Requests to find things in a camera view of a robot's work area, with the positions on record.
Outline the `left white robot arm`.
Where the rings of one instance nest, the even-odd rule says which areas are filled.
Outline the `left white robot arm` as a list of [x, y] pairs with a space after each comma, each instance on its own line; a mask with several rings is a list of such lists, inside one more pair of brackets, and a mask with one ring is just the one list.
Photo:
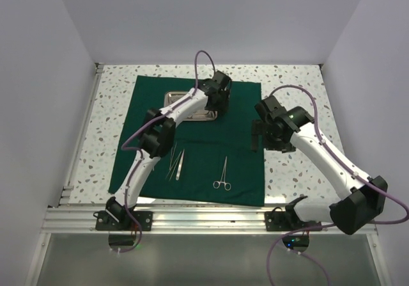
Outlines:
[[197, 80], [195, 87], [172, 104], [147, 111], [143, 126], [122, 146], [123, 150], [134, 151], [135, 158], [122, 185], [107, 200], [105, 209], [94, 213], [96, 230], [143, 229], [132, 210], [155, 165], [171, 151], [176, 128], [198, 110], [225, 113], [232, 83], [228, 75], [216, 71], [209, 79]]

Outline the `wide steel tweezers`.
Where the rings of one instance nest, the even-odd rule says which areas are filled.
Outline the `wide steel tweezers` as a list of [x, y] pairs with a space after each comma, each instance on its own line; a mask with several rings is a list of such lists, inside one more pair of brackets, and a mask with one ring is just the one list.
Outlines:
[[180, 179], [181, 169], [182, 169], [182, 166], [183, 166], [184, 155], [185, 155], [185, 149], [183, 149], [181, 151], [180, 158], [178, 160], [177, 169], [176, 169], [176, 176], [175, 176], [175, 180], [177, 180], [177, 181], [179, 181], [179, 179]]

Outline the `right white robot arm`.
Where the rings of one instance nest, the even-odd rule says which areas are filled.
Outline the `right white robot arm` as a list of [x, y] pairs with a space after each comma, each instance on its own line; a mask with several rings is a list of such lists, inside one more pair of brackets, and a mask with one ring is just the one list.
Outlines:
[[388, 184], [372, 178], [347, 159], [320, 131], [316, 115], [302, 107], [287, 110], [274, 97], [254, 106], [259, 119], [252, 121], [251, 150], [259, 146], [282, 153], [301, 151], [321, 171], [336, 192], [331, 200], [299, 196], [281, 214], [288, 228], [333, 223], [352, 235], [379, 216], [384, 209]]

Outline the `thin steel tweezers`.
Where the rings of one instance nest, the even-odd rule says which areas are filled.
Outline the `thin steel tweezers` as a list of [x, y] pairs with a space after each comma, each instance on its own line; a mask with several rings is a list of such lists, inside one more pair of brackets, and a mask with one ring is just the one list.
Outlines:
[[176, 147], [177, 147], [177, 141], [174, 143], [172, 149], [171, 149], [171, 157], [170, 157], [170, 167], [173, 165], [173, 158], [174, 158], [174, 154], [176, 152]]
[[175, 159], [175, 161], [173, 162], [173, 164], [171, 165], [171, 169], [168, 171], [165, 179], [171, 180], [171, 177], [176, 169], [176, 165], [179, 163], [181, 155], [183, 152], [180, 152], [177, 156], [177, 158]]

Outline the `dark green surgical cloth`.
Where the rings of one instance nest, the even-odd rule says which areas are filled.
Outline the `dark green surgical cloth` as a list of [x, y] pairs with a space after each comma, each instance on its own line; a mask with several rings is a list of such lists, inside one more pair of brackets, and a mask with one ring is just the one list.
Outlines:
[[[138, 76], [121, 132], [108, 192], [116, 193], [135, 159], [135, 152], [122, 151], [121, 145], [143, 125], [150, 108], [164, 106], [169, 91], [189, 91], [192, 79]], [[251, 151], [251, 125], [258, 118], [254, 105], [261, 100], [261, 85], [233, 82], [229, 108], [213, 121], [182, 122], [176, 129], [176, 153], [185, 150], [180, 179], [166, 177], [171, 153], [156, 164], [140, 196], [165, 200], [228, 203], [261, 207], [265, 202], [265, 169], [263, 150]], [[224, 185], [214, 189], [226, 165]]]

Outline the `steel ring-handle hemostat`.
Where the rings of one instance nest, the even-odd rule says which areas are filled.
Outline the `steel ring-handle hemostat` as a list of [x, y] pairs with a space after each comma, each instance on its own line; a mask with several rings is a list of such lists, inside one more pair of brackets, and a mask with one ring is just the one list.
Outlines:
[[222, 174], [220, 176], [220, 179], [215, 180], [213, 182], [213, 188], [214, 189], [219, 189], [219, 188], [223, 187], [225, 191], [230, 191], [231, 190], [231, 184], [226, 181], [227, 164], [228, 164], [228, 157], [225, 157], [224, 165], [223, 165], [223, 169], [222, 169]]

